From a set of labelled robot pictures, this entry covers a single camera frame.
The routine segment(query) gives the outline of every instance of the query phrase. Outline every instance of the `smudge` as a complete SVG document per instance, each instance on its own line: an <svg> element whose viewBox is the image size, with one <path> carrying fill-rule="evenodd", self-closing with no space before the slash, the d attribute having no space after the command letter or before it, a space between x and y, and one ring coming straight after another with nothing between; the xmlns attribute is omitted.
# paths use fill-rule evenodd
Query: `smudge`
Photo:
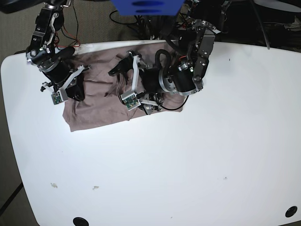
<svg viewBox="0 0 301 226"><path fill-rule="evenodd" d="M51 186L57 188L56 183L53 183L53 184L51 183Z"/></svg>

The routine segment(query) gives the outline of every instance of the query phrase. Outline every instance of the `brown cloth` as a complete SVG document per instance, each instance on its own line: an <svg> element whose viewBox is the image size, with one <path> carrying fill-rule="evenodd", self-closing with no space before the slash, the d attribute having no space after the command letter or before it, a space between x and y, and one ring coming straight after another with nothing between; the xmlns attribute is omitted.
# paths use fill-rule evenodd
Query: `brown cloth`
<svg viewBox="0 0 301 226"><path fill-rule="evenodd" d="M91 65L91 69L84 74L84 91L86 98L82 102L70 99L65 102L63 117L70 126L71 132L91 129L100 126L113 124L120 121L128 121L146 115L138 108L128 111L122 105L117 96L117 77L111 77L108 72L113 69L121 59L128 56L129 50L134 50L142 55L145 62L155 63L155 54L159 49L166 49L170 53L173 50L167 43L156 43L122 48L108 49L93 53L77 55L74 63L78 65ZM130 78L126 85L124 82L123 91L131 89L133 70L128 72ZM143 91L141 80L138 89ZM175 94L164 94L164 107L174 109L184 101L184 97Z"/></svg>

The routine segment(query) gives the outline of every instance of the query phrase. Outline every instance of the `metal bracket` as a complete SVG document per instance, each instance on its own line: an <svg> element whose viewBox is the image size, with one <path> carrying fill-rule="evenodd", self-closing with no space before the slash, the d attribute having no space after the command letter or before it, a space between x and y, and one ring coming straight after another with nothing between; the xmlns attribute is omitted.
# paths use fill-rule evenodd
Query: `metal bracket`
<svg viewBox="0 0 301 226"><path fill-rule="evenodd" d="M45 44L46 44L47 46L52 42L52 39L53 39L54 36L55 36L55 27L53 26L53 24L54 24L54 22L55 22L55 19L57 19L57 18L58 18L58 13L54 13L54 14L52 15L52 17L51 17L49 26L50 26L50 28L51 28L52 33L51 33L51 35L50 35L49 40L48 40L47 42L45 42Z"/></svg>
<svg viewBox="0 0 301 226"><path fill-rule="evenodd" d="M72 2L72 0L67 0L67 1L66 1L66 4L63 5L63 7L66 7L66 8L70 7L71 2Z"/></svg>
<svg viewBox="0 0 301 226"><path fill-rule="evenodd" d="M193 71L193 82L197 88L197 91L203 89L203 78L205 76L208 64L209 56L212 53L214 45L215 35L212 31L206 30L202 39L200 47L198 49L198 59Z"/></svg>
<svg viewBox="0 0 301 226"><path fill-rule="evenodd" d="M153 101L153 100L144 100L144 99L139 99L139 102L141 104L145 104L145 105L152 105L152 106L158 106L157 102L156 101Z"/></svg>
<svg viewBox="0 0 301 226"><path fill-rule="evenodd" d="M197 19L197 20L193 21L192 29L198 31L199 27L209 29L209 30L211 30L212 32L214 32L216 34L221 32L221 31L217 30L216 27L213 24L207 22L206 20Z"/></svg>
<svg viewBox="0 0 301 226"><path fill-rule="evenodd" d="M61 88L58 89L57 92L54 92L54 90L52 88L50 88L47 82L43 83L43 87L45 89L47 89L49 92L51 92L51 97L53 100L53 103L55 105L65 102L68 100L68 95L66 92L66 89L68 88L68 86L72 83L73 79L76 78L77 76L79 76L83 71L88 70L90 67L89 66L79 66L77 71L73 72L69 78L66 80L66 82L63 84L63 86Z"/></svg>
<svg viewBox="0 0 301 226"><path fill-rule="evenodd" d="M142 60L139 55L135 55L133 57L133 82L132 82L132 89L121 94L121 100L127 106L129 111L141 106L140 100L137 98L137 87L138 87L138 80L139 80L139 70L141 68L146 67L146 63Z"/></svg>

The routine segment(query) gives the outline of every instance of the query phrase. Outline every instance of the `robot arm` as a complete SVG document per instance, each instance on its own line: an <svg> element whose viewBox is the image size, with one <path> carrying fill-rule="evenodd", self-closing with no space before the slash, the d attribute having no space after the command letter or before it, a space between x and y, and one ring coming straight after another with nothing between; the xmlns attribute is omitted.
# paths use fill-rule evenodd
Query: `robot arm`
<svg viewBox="0 0 301 226"><path fill-rule="evenodd" d="M229 6L227 1L202 1L206 2L207 9L211 10L211 14L222 16L224 7ZM219 17L210 17L200 12L200 9L207 13L204 9L204 4L190 2L191 8L186 17L187 30L183 31L179 37L178 45L173 43L169 36L166 37L168 44L177 52L176 60L172 63L172 58L166 50L158 50L156 53L156 62L149 66L143 61L139 54L131 54L123 59L116 67L119 72L134 70L133 87L131 90L121 94L120 100L128 108L143 109L147 114L152 111L160 111L163 108L164 99L161 97L163 93L176 93L181 96L193 95L203 89L203 78L209 65L209 56L213 50L215 35L219 33L219 29L211 22L214 21L219 27L223 24L219 23ZM166 65L162 68L160 64L160 55L166 56ZM131 64L125 64L124 61L129 61ZM114 68L109 75L116 75ZM137 93L138 77L141 77L144 88L143 93Z"/></svg>
<svg viewBox="0 0 301 226"><path fill-rule="evenodd" d="M63 7L68 7L70 2L63 3L67 5L61 5L61 1L52 5L45 4L36 19L35 31L26 51L27 62L37 66L50 80L49 83L42 84L41 91L50 91L55 105L68 98L76 101L85 99L82 73L89 67L82 65L74 69L68 62L75 51L74 47L55 52L55 33L64 24Z"/></svg>

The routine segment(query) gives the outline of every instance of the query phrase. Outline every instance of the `white tabletop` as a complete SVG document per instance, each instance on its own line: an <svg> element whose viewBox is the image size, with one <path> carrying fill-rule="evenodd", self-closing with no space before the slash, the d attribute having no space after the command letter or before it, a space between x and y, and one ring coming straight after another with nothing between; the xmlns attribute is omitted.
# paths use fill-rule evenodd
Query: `white tabletop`
<svg viewBox="0 0 301 226"><path fill-rule="evenodd" d="M181 113L71 133L64 104L54 106L40 92L46 77L24 54L9 56L1 67L5 109L37 222L278 226L301 220L300 62L300 53L215 43L204 90ZM299 210L286 218L292 206Z"/></svg>

